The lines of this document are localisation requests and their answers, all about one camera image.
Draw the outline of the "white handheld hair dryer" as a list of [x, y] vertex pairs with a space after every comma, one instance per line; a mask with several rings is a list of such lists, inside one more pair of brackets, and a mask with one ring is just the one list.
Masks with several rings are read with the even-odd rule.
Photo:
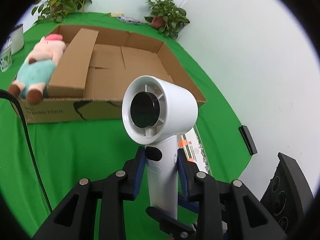
[[129, 137], [145, 147], [150, 205], [176, 219], [177, 137], [195, 125], [196, 99], [185, 88], [143, 75], [128, 86], [121, 116]]

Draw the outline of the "pig plush toy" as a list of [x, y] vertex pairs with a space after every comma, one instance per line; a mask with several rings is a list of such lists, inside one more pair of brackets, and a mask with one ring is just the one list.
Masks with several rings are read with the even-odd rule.
[[61, 34], [42, 37], [20, 66], [8, 92], [16, 98], [25, 99], [30, 105], [40, 103], [65, 50]]

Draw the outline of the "black panel with dials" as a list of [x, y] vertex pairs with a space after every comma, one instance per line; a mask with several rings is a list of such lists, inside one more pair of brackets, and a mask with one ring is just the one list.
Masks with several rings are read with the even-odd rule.
[[304, 219], [314, 197], [295, 159], [278, 153], [279, 164], [260, 202], [291, 236]]

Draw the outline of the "green table cloth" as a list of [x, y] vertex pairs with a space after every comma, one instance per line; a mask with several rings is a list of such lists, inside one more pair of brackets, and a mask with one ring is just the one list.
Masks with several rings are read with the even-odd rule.
[[[196, 122], [216, 180], [237, 179], [251, 156], [239, 132], [240, 121], [209, 76], [175, 41], [165, 39], [204, 94]], [[11, 104], [1, 101], [1, 193], [21, 227], [33, 236], [82, 178], [99, 180], [122, 168], [138, 148], [121, 120], [80, 121], [23, 126]]]

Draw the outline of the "black clamp on table edge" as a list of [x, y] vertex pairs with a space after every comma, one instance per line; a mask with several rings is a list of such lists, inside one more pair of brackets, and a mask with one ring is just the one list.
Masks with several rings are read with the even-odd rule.
[[245, 126], [245, 125], [241, 125], [239, 127], [239, 132], [240, 132], [240, 134], [241, 134], [241, 136], [242, 136], [242, 138], [243, 138], [243, 140], [244, 140], [244, 142], [245, 142], [245, 144], [247, 146], [249, 154], [251, 156], [257, 154], [258, 151], [257, 151], [257, 148], [255, 146], [254, 140], [253, 140], [253, 138], [251, 136], [251, 133], [250, 133], [248, 127]]

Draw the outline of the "green white medicine box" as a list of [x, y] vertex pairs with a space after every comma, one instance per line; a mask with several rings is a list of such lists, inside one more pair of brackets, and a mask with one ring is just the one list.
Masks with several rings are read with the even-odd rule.
[[177, 139], [178, 147], [184, 150], [187, 160], [195, 163], [201, 172], [212, 175], [197, 126], [194, 125], [187, 133], [178, 135]]

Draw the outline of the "long cardboard divider box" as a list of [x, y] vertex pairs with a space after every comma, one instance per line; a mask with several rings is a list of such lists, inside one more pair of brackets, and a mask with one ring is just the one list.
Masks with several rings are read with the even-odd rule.
[[68, 46], [49, 81], [48, 96], [81, 98], [99, 31], [80, 25], [60, 25], [58, 31]]

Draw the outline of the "large shallow cardboard box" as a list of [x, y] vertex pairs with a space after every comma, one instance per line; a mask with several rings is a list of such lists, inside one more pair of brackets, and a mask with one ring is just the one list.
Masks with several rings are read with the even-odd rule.
[[154, 76], [189, 90], [199, 106], [206, 102], [165, 42], [129, 31], [81, 26], [99, 31], [89, 63], [84, 96], [48, 96], [35, 106], [21, 100], [27, 123], [120, 118], [127, 87], [142, 75]]

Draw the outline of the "green patterned cup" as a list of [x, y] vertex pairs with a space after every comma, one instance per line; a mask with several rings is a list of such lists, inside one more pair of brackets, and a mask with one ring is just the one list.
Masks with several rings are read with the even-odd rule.
[[8, 39], [1, 50], [1, 72], [6, 72], [12, 65], [11, 46], [11, 39]]

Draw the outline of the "white mug black lid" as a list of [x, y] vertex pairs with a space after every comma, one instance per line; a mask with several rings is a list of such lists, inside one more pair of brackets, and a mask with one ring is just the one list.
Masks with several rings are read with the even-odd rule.
[[14, 55], [24, 47], [23, 23], [14, 26], [9, 37], [11, 39], [11, 54]]

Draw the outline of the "right potted green plant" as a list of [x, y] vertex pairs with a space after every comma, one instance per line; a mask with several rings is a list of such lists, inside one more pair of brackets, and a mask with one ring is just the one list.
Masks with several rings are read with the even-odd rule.
[[178, 38], [179, 32], [190, 23], [187, 13], [174, 0], [145, 0], [150, 10], [146, 22], [164, 37]]

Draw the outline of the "potted green plant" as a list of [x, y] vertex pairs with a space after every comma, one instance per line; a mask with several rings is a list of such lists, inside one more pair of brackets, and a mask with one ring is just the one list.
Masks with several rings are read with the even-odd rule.
[[179, 32], [190, 23], [187, 13], [174, 0], [145, 0], [150, 10], [146, 22], [164, 37], [178, 38]]
[[44, 22], [61, 23], [66, 16], [74, 12], [84, 12], [92, 0], [36, 0], [31, 14], [37, 14], [35, 24]]

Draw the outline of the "small colourful packet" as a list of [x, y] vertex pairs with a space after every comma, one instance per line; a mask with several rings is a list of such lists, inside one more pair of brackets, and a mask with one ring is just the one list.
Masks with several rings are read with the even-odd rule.
[[141, 25], [142, 24], [139, 20], [125, 17], [125, 16], [118, 16], [117, 19], [123, 23], [126, 23], [126, 24], [132, 24], [132, 25]]

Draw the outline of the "yellow paper item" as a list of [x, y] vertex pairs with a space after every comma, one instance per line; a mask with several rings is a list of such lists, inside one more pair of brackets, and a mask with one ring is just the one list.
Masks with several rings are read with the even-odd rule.
[[121, 14], [121, 13], [110, 13], [109, 16], [112, 17], [112, 18], [118, 18], [118, 17], [123, 17], [124, 14]]

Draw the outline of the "left potted green plant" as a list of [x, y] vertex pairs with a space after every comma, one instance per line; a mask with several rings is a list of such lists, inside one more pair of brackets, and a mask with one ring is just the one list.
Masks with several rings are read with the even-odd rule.
[[92, 0], [36, 0], [31, 14], [37, 14], [35, 24], [44, 22], [61, 23], [66, 16], [74, 12], [84, 12]]

